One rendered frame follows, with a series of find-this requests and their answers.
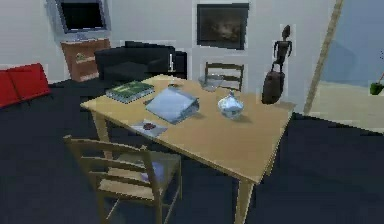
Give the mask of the dark framed wall picture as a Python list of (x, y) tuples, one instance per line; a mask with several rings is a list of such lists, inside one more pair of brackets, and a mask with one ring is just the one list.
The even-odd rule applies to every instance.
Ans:
[(249, 4), (198, 4), (196, 39), (200, 46), (243, 50)]

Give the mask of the dark brown figure statue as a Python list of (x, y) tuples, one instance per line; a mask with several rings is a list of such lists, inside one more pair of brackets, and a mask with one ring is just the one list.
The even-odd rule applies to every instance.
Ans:
[(274, 43), (273, 56), (275, 60), (271, 64), (271, 69), (267, 73), (261, 96), (263, 104), (275, 104), (281, 97), (284, 87), (285, 73), (283, 66), (285, 59), (291, 55), (292, 41), (289, 40), (291, 35), (291, 26), (286, 25), (282, 31), (282, 39)]

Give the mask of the light wooden slatted chair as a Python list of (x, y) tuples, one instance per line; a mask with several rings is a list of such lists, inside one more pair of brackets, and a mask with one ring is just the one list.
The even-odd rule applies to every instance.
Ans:
[(110, 224), (113, 214), (105, 200), (134, 201), (155, 208), (156, 224), (168, 224), (174, 208), (164, 197), (174, 178), (182, 177), (181, 157), (131, 145), (93, 139), (63, 141), (86, 174), (97, 197), (101, 224)]

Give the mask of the dark wooden slatted chair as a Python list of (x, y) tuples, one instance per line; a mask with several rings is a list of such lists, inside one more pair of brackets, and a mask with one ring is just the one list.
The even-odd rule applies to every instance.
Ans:
[(210, 72), (215, 72), (221, 76), (224, 82), (228, 82), (229, 86), (224, 86), (227, 89), (242, 91), (244, 66), (231, 63), (206, 62), (205, 75)]

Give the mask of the green book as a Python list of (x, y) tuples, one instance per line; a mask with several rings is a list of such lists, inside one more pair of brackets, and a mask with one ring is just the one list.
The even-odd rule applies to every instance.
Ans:
[(128, 104), (154, 92), (154, 86), (138, 81), (125, 83), (106, 91), (106, 96)]

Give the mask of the clear glass bowl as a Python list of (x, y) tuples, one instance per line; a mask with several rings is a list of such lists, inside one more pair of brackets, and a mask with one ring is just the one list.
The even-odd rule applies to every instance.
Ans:
[(198, 79), (203, 90), (214, 92), (223, 82), (221, 75), (204, 75)]

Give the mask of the grey framed television set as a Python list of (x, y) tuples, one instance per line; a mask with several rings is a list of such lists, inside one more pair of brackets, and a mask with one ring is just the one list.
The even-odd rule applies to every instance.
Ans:
[(55, 0), (65, 34), (108, 28), (102, 0)]

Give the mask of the light wooden dining table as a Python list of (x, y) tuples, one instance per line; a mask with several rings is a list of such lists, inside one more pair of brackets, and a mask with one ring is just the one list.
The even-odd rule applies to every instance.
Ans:
[(199, 99), (198, 112), (172, 125), (145, 109), (144, 102), (154, 94), (129, 104), (102, 95), (81, 104), (91, 111), (98, 137), (103, 141), (109, 139), (108, 121), (128, 130), (144, 119), (165, 126), (167, 130), (155, 142), (239, 180), (233, 224), (245, 224), (253, 186), (271, 173), (279, 141), (295, 105), (283, 101), (264, 105), (256, 94), (237, 93), (244, 110), (238, 119), (231, 120), (218, 109), (218, 101), (228, 94), (226, 89), (207, 92), (196, 81), (166, 75), (145, 82), (154, 86), (155, 93), (172, 82), (178, 84), (181, 90)]

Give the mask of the green potted house plant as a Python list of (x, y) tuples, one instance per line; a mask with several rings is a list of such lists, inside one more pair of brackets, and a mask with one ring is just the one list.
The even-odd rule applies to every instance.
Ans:
[(384, 84), (381, 83), (381, 80), (384, 78), (384, 73), (381, 75), (380, 79), (377, 82), (374, 82), (370, 85), (370, 94), (379, 95), (380, 92), (384, 89)]

